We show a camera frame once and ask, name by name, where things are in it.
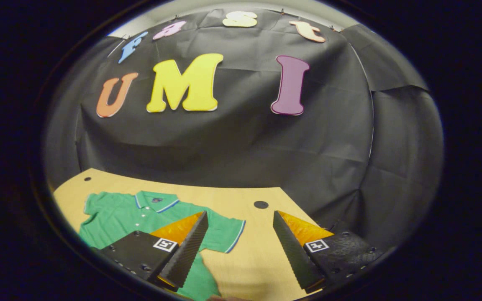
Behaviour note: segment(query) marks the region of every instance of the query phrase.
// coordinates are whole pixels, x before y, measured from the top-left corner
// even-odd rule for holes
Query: polo shirt collar
[[[161,213],[179,202],[175,194],[140,191],[135,195],[135,203],[138,208],[149,207],[157,213]]]

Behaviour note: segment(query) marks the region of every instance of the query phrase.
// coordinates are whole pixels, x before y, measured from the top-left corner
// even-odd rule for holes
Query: green polo shirt
[[[91,194],[84,209],[90,217],[82,223],[79,236],[91,247],[104,248],[135,230],[150,233],[203,210],[207,211],[209,226],[199,251],[206,248],[230,252],[243,232],[245,221],[228,219],[209,208],[180,202],[175,194],[146,191],[135,196],[107,192]],[[200,253],[178,293],[195,301],[220,295]]]

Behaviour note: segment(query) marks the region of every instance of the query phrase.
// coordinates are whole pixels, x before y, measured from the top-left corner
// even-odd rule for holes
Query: wooden table
[[[223,296],[253,301],[290,301],[307,294],[300,289],[287,257],[273,229],[274,210],[316,224],[278,187],[215,188],[174,185],[144,181],[88,169],[63,183],[55,192],[61,212],[75,231],[88,215],[83,213],[90,193],[117,192],[136,194],[151,191],[178,195],[182,202],[208,207],[225,217],[245,219],[243,234],[228,253],[201,251]],[[265,201],[266,209],[254,207]]]

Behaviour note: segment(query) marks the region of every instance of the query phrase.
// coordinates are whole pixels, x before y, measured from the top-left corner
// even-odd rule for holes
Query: foam letter
[[[122,86],[118,91],[118,96],[116,97],[115,102],[111,105],[108,105],[107,101],[109,101],[109,95],[111,95],[113,86],[115,86],[115,84],[118,82],[118,78],[111,78],[110,80],[107,80],[103,84],[103,90],[100,94],[100,99],[98,99],[96,114],[98,114],[98,116],[100,116],[101,118],[111,117],[116,114],[120,110],[120,108],[122,108],[122,105],[126,100],[126,95],[128,94],[128,90],[130,89],[131,82],[137,76],[139,76],[139,74],[134,72],[132,74],[126,74],[122,77]]]
[[[257,17],[258,15],[253,12],[233,11],[226,14],[222,24],[228,27],[252,27],[258,23]]]
[[[276,61],[282,66],[282,78],[278,99],[271,104],[271,111],[275,114],[300,115],[304,112],[304,107],[300,104],[300,92],[304,72],[310,70],[310,65],[286,55],[277,56]]]
[[[124,61],[126,57],[129,57],[130,54],[132,54],[135,51],[135,47],[139,46],[142,40],[142,37],[146,36],[147,34],[148,32],[141,33],[138,37],[136,37],[134,40],[129,42],[126,46],[122,47],[122,57],[120,57],[120,60],[118,61],[119,64],[122,63],[122,61]]]
[[[151,39],[152,40],[159,40],[163,36],[172,36],[176,32],[179,32],[182,29],[182,26],[185,25],[185,23],[187,23],[187,22],[186,21],[180,21],[180,22],[172,23],[172,24],[168,25],[167,27],[163,28],[162,31],[155,34],[155,36]]]
[[[314,32],[320,32],[320,29],[317,27],[313,27],[312,25],[302,22],[302,21],[289,21],[289,24],[295,25],[297,27],[297,32],[304,38],[308,40],[312,40],[315,42],[325,42],[325,38],[322,36],[316,36]]]
[[[223,59],[222,54],[203,54],[193,60],[182,75],[176,61],[169,59],[154,66],[155,80],[148,112],[162,112],[167,107],[163,90],[170,108],[176,110],[187,88],[189,93],[182,106],[186,111],[213,111],[217,100],[213,97],[215,69]]]

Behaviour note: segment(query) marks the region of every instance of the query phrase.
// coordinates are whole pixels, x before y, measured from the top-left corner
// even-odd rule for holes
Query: letter m
[[[187,111],[213,111],[217,100],[213,97],[215,69],[223,59],[221,54],[203,54],[193,60],[182,75],[176,61],[169,59],[154,66],[155,81],[151,100],[146,105],[148,112],[162,112],[167,107],[163,91],[172,110],[176,110],[185,91],[187,98],[182,106]]]

